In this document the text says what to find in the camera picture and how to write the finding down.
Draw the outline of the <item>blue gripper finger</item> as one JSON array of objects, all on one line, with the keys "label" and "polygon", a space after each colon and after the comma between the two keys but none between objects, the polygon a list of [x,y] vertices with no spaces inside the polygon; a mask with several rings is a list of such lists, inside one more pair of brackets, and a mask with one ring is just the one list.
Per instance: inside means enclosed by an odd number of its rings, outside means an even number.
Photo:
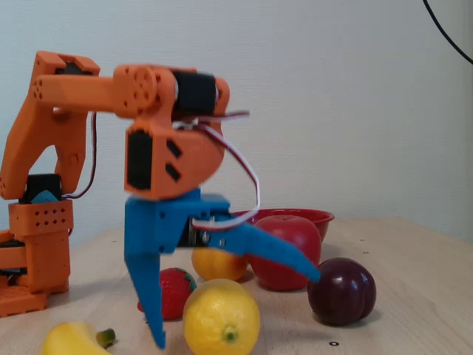
[{"label": "blue gripper finger", "polygon": [[208,247],[238,256],[254,255],[287,266],[311,281],[319,281],[319,270],[295,245],[248,223],[241,223],[230,229],[218,229],[217,226],[218,223],[207,226],[200,224],[200,229],[208,238]]},{"label": "blue gripper finger", "polygon": [[159,349],[165,349],[166,333],[163,330],[160,255],[125,254],[125,263],[154,342]]}]

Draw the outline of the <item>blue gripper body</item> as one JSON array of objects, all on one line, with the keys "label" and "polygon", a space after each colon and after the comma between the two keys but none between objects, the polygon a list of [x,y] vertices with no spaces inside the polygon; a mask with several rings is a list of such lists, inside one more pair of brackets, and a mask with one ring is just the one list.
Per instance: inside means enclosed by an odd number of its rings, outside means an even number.
[{"label": "blue gripper body", "polygon": [[204,246],[203,232],[191,221],[209,221],[214,214],[228,213],[229,208],[230,203],[222,195],[203,194],[199,189],[160,201],[130,197],[125,205],[124,254],[158,257],[177,248]]}]

